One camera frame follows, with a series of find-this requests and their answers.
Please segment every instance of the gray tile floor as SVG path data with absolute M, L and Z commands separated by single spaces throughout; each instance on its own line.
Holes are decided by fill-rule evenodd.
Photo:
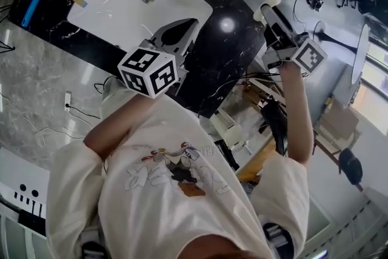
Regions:
M 0 7 L 12 1 L 0 0 Z M 1 92 L 38 130 L 51 127 L 73 136 L 85 136 L 90 130 L 89 126 L 64 111 L 65 92 L 71 91 L 73 106 L 98 116 L 102 95 L 93 84 L 103 82 L 109 74 L 7 20 L 0 24 L 0 40 L 8 40 L 8 45 L 16 47 L 15 51 L 0 54 Z M 9 101 L 4 98 L 0 100 L 0 146 L 49 169 L 51 154 L 67 144 L 70 138 L 63 133 L 45 130 L 42 133 L 45 146 L 41 146 L 42 138 L 39 136 L 37 140 L 36 130 L 31 124 Z M 93 126 L 98 123 L 97 119 L 75 110 L 71 113 Z M 65 127 L 71 127 L 75 133 L 67 131 Z

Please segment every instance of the person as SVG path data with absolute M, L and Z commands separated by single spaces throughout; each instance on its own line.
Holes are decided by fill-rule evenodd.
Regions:
M 264 163 L 250 200 L 192 112 L 165 95 L 105 98 L 109 116 L 54 156 L 46 219 L 53 257 L 90 258 L 83 236 L 97 223 L 105 249 L 97 258 L 296 258 L 306 240 L 313 132 L 299 67 L 279 72 L 288 156 Z

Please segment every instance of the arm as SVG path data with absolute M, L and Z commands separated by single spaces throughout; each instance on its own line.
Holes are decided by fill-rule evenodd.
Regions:
M 279 72 L 287 106 L 289 158 L 306 165 L 313 150 L 313 129 L 301 70 L 287 62 Z
M 105 161 L 119 146 L 122 139 L 133 133 L 133 129 L 154 103 L 156 103 L 156 99 L 135 95 L 129 102 L 90 131 L 84 139 L 84 144 Z

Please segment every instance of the window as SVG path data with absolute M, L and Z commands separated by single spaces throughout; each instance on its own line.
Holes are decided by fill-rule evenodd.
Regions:
M 388 51 L 371 43 L 352 107 L 388 135 Z

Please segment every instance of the tripod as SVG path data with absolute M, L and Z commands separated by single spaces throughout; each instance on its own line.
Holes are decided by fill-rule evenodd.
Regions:
M 7 11 L 7 10 L 10 10 L 10 9 L 11 9 L 11 6 L 12 6 L 12 5 L 5 5 L 5 6 L 3 6 L 3 7 L 0 7 L 0 13 L 5 12 L 5 11 Z M 1 22 L 4 21 L 6 18 L 8 18 L 8 14 L 7 14 L 5 17 L 3 17 L 2 19 L 0 19 L 0 24 L 1 24 Z M 0 50 L 1 50 L 1 49 L 4 49 L 4 50 L 3 50 L 3 51 L 0 51 L 0 54 L 5 53 L 5 52 L 9 52 L 9 51 L 14 51 L 15 47 L 10 47 L 8 44 L 6 44 L 6 43 L 4 43 L 4 42 L 2 42 L 2 41 L 0 40 Z

